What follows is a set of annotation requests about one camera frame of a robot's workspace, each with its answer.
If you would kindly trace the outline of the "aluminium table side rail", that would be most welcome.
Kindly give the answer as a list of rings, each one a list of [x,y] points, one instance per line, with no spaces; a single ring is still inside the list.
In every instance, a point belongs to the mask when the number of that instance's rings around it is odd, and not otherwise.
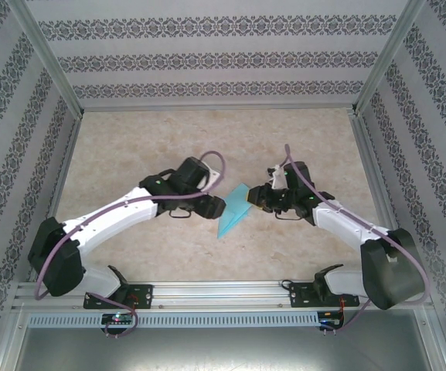
[[[56,124],[53,126],[53,136],[46,138],[43,149],[39,151],[38,164],[36,170],[32,172],[32,190],[34,192],[32,196],[36,205],[32,212],[31,224],[28,227],[26,245],[22,250],[21,281],[36,279],[36,272],[28,261],[29,251],[40,223],[48,217],[56,215],[78,125],[80,125],[80,120],[68,114],[59,126]]]
[[[373,197],[373,203],[379,220],[378,225],[395,230],[398,228],[398,222],[396,221],[364,121],[353,110],[348,110],[348,116],[369,189]]]

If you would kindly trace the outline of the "grey metal sheet panel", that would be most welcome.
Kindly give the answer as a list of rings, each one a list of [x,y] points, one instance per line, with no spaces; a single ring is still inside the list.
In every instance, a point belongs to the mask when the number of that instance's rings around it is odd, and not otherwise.
[[[100,329],[11,316],[0,371],[446,371],[446,339],[431,309],[365,311],[349,327]]]

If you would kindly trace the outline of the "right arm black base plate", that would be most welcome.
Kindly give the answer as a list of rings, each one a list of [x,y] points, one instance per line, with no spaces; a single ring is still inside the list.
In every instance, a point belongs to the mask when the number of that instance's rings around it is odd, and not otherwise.
[[[328,288],[320,288],[315,283],[292,282],[288,288],[292,308],[329,308],[341,305],[356,308],[360,305],[358,296],[333,294]]]

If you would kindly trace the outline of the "aluminium frame post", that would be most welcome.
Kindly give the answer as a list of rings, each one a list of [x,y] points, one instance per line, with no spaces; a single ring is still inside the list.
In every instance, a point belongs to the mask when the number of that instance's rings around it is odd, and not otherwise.
[[[66,101],[68,108],[75,118],[83,117],[83,108],[75,94],[72,85],[68,81],[59,60],[50,47],[39,23],[31,13],[26,0],[6,0],[9,8],[14,13],[23,32],[31,42],[38,57],[47,69],[60,95]]]
[[[383,79],[384,73],[387,71],[393,58],[401,47],[404,38],[409,32],[411,26],[415,22],[419,12],[424,6],[426,0],[407,0],[399,19],[393,27],[386,44],[381,50],[378,59],[366,79],[366,82],[361,89],[359,96],[352,105],[352,114],[358,116],[366,109],[371,97]]]

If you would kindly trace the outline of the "aluminium mounting rail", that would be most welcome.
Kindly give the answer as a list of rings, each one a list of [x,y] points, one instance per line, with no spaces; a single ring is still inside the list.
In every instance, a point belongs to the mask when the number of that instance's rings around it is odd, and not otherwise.
[[[135,283],[153,286],[151,310],[258,310],[288,309],[289,293],[279,281],[200,281]],[[73,290],[60,297],[51,295],[37,301],[34,284],[19,284],[12,309],[71,310],[82,309],[86,293]]]

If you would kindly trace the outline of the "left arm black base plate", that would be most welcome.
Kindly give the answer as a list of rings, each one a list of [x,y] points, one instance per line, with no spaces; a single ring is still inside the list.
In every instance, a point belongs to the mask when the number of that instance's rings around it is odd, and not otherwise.
[[[150,284],[127,284],[119,287],[112,295],[107,297],[129,308],[150,309],[153,298],[153,286]],[[96,298],[90,293],[86,293],[83,300],[85,309],[115,309],[117,305],[108,303],[102,299]]]

